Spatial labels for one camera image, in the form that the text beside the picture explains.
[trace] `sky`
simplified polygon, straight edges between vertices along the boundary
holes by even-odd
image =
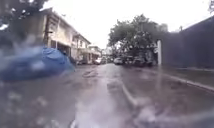
[[[108,34],[117,20],[132,20],[144,14],[169,31],[186,28],[210,16],[209,0],[49,0],[45,8],[53,7],[66,15],[65,19],[93,45],[105,48]]]

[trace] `wet road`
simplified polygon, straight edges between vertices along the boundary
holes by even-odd
[[[214,93],[113,64],[0,82],[0,128],[67,127],[214,128]]]

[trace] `dark wall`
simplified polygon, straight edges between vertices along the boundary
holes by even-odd
[[[162,64],[214,68],[214,16],[162,40]]]

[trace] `white car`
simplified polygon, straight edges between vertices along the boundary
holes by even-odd
[[[121,58],[114,59],[114,64],[123,64],[123,60]]]
[[[98,58],[95,60],[95,64],[101,64],[102,63],[102,58]]]

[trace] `blue tarp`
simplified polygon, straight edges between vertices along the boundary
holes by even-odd
[[[69,58],[59,50],[43,47],[36,54],[19,54],[8,62],[0,71],[0,79],[4,81],[27,80],[60,74],[64,71],[74,71]]]

